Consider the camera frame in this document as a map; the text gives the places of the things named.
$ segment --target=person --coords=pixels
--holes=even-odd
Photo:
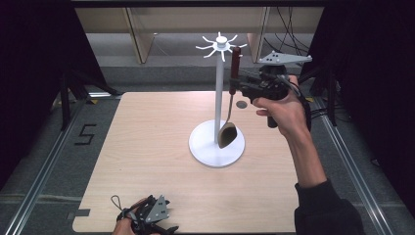
[[[290,81],[298,87],[296,76]],[[272,116],[287,139],[298,183],[299,207],[295,210],[298,235],[363,235],[363,223],[357,209],[336,193],[327,178],[311,138],[301,102],[293,91],[282,100],[256,98],[253,105],[259,116]],[[131,220],[116,223],[115,235],[133,235]]]

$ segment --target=table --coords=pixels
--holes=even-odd
[[[76,232],[111,232],[121,206],[159,195],[171,201],[170,218],[177,233],[293,232],[298,196],[292,157],[285,138],[268,128],[265,117],[238,92],[230,121],[244,134],[244,154],[224,168],[199,163],[189,137],[200,123],[214,119],[214,92],[125,93],[79,206],[90,210],[76,217]],[[248,106],[240,109],[236,102]],[[227,116],[229,93],[223,93]]]

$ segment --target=forearm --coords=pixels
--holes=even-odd
[[[308,129],[295,128],[285,137],[293,156],[299,186],[309,188],[327,181]]]

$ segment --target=gray circular spot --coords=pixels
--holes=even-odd
[[[238,101],[236,103],[236,107],[238,107],[239,109],[244,109],[248,106],[247,102],[245,101]]]

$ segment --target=white round base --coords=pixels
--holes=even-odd
[[[245,149],[245,138],[237,127],[237,137],[223,149],[214,143],[214,119],[199,124],[190,135],[189,147],[193,156],[202,164],[211,167],[226,167],[237,161]]]

